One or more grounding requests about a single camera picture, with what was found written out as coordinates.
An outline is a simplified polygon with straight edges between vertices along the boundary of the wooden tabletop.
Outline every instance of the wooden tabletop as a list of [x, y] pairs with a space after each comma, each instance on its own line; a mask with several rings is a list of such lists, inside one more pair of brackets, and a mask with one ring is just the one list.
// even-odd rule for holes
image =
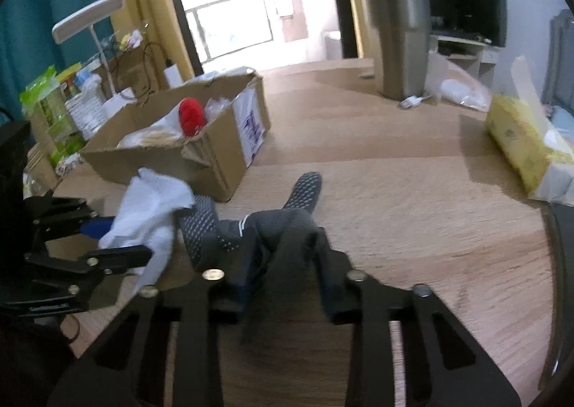
[[[377, 95], [374, 80], [359, 78], [369, 66], [351, 60], [263, 73], [273, 126], [232, 200], [218, 206], [220, 218], [280, 207], [300, 174], [320, 172], [314, 218], [331, 246], [385, 284], [432, 286], [527, 405], [538, 392], [552, 329], [541, 204], [525, 198], [484, 131], [484, 114], [446, 103], [402, 111]], [[81, 176], [91, 179], [91, 193]], [[84, 167], [58, 193], [97, 196], [110, 213], [123, 188]], [[117, 311], [79, 315], [76, 350]], [[226, 328], [220, 338], [226, 405], [344, 404], [350, 328], [326, 322], [312, 285], [287, 320], [251, 342], [240, 344], [240, 336]]]

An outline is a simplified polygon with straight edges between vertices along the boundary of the white tissue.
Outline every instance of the white tissue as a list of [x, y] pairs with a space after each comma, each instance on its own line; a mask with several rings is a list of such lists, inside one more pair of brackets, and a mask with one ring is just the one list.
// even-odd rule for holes
[[118, 143], [118, 148], [169, 144], [185, 137], [179, 121], [179, 106], [181, 104], [179, 102], [167, 115], [149, 127], [124, 136]]
[[146, 267], [131, 271], [142, 286], [155, 284], [164, 271], [173, 248], [173, 212], [194, 203], [191, 189], [182, 180], [141, 168], [131, 179], [110, 232], [100, 239], [100, 248], [145, 245], [153, 256]]

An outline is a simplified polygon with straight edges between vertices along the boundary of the teal curtain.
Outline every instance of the teal curtain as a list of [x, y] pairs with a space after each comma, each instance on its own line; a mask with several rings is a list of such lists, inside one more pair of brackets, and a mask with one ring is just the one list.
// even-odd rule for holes
[[[52, 38], [61, 19], [96, 0], [4, 0], [0, 4], [0, 106], [21, 118], [19, 94], [50, 65], [61, 71], [97, 53], [84, 30], [62, 45]], [[100, 39], [113, 33], [109, 20], [96, 26]]]

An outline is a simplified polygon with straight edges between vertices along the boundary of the computer monitor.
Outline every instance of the computer monitor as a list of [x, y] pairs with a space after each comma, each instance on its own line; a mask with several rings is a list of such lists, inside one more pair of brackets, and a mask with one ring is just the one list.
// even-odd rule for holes
[[454, 27], [478, 33], [493, 46], [506, 46], [506, 0], [451, 0], [455, 10]]

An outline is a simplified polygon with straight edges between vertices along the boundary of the cardboard box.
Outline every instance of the cardboard box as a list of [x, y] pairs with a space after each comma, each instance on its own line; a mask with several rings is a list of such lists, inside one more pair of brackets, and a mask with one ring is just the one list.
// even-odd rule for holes
[[235, 117], [235, 104], [227, 107], [198, 135], [174, 141], [169, 146], [118, 149], [122, 138], [146, 128], [165, 116], [182, 99], [193, 97], [205, 107], [210, 98], [236, 99], [252, 89], [264, 126], [271, 128], [263, 81], [254, 71], [222, 75], [208, 81], [189, 82], [179, 88], [160, 91], [145, 102], [121, 109], [99, 130], [82, 151], [84, 159], [105, 180], [129, 183], [140, 167], [185, 180], [194, 193], [228, 201], [248, 167]]

